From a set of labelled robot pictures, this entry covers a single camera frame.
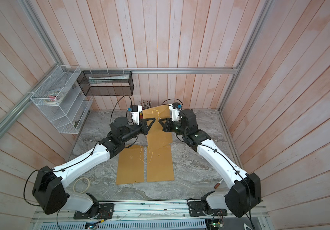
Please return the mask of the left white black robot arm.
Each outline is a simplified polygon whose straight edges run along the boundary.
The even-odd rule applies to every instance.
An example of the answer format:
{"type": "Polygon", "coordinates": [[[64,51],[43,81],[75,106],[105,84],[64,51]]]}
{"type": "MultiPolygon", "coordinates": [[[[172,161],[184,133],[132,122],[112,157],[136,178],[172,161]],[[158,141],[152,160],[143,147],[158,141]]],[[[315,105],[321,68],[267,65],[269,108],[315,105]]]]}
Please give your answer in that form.
{"type": "Polygon", "coordinates": [[[130,125],[125,117],[118,117],[110,124],[107,136],[91,150],[54,168],[41,168],[32,195],[44,213],[50,215],[64,209],[80,212],[90,219],[97,217],[100,204],[92,194],[67,192],[66,187],[82,174],[114,158],[131,139],[147,135],[155,121],[155,118],[140,119],[137,124],[130,125]]]}

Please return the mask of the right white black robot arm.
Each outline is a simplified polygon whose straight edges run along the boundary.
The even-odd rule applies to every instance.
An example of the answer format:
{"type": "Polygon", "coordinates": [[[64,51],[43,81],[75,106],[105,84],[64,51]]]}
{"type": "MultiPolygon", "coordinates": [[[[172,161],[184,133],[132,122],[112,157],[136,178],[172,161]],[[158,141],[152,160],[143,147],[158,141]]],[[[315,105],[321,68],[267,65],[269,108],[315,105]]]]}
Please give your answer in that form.
{"type": "Polygon", "coordinates": [[[198,128],[192,109],[181,110],[178,105],[170,105],[169,110],[171,117],[159,120],[163,131],[180,135],[186,145],[214,167],[229,188],[227,194],[212,191],[205,195],[205,206],[213,210],[228,209],[238,218],[248,214],[262,200],[260,178],[230,160],[211,137],[198,128]]]}

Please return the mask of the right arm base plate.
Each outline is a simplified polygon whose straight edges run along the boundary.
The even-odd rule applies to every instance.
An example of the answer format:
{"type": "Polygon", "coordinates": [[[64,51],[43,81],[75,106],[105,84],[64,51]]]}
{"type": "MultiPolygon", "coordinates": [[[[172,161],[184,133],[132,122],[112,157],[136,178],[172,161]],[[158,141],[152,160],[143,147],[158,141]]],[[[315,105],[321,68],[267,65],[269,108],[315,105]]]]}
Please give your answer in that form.
{"type": "Polygon", "coordinates": [[[224,217],[227,216],[226,209],[211,209],[205,201],[196,201],[192,198],[186,201],[189,215],[191,217],[202,217],[202,216],[211,216],[211,217],[224,217]]]}

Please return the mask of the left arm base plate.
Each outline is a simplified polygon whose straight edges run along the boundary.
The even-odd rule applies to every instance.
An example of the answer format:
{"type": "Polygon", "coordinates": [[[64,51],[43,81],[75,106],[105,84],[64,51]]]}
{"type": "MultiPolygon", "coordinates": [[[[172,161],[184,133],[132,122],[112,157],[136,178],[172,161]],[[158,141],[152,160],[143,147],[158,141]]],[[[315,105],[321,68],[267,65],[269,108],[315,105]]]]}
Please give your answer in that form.
{"type": "Polygon", "coordinates": [[[114,203],[94,204],[87,212],[76,211],[73,219],[111,219],[114,211],[114,203]]]}

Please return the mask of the brown kraft file bag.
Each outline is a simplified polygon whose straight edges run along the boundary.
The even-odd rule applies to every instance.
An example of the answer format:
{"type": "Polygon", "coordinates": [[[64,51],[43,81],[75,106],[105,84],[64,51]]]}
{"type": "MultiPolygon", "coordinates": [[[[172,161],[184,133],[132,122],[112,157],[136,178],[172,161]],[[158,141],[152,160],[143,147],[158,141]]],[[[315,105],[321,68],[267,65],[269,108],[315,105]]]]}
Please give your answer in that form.
{"type": "Polygon", "coordinates": [[[133,145],[119,154],[117,185],[144,182],[144,147],[133,145]]]}
{"type": "Polygon", "coordinates": [[[147,182],[173,181],[174,169],[170,144],[147,149],[147,182]]]}
{"type": "Polygon", "coordinates": [[[156,118],[147,135],[148,146],[150,150],[156,150],[172,143],[172,134],[163,132],[159,119],[169,118],[170,110],[168,105],[161,105],[154,108],[146,109],[143,112],[143,118],[156,118]]]}

